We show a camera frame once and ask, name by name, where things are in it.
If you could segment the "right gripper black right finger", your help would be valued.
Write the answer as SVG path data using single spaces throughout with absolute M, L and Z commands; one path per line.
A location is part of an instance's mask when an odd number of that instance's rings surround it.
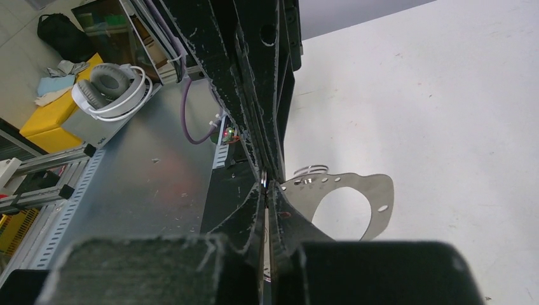
M 482 304 L 461 254 L 439 241 L 334 241 L 268 187 L 273 304 Z

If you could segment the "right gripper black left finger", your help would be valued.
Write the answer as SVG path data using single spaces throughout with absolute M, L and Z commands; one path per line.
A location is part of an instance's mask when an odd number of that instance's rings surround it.
M 264 205 L 255 183 L 211 232 L 89 238 L 50 271 L 38 304 L 259 304 Z

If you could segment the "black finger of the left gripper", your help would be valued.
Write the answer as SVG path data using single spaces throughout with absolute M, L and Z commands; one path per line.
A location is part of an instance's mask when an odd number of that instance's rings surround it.
M 217 95 L 218 103 L 238 127 L 256 177 L 270 178 L 255 113 L 247 59 L 242 55 L 241 10 L 246 1 L 164 1 L 181 41 L 192 54 Z
M 298 1 L 235 1 L 245 122 L 258 172 L 283 182 L 283 139 L 303 46 Z

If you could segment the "large silver carabiner keyring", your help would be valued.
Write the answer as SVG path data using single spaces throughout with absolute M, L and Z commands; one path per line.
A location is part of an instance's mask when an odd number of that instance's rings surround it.
M 381 173 L 330 174 L 326 165 L 310 165 L 296 170 L 282 190 L 303 217 L 335 240 L 373 240 L 392 216 L 393 180 Z

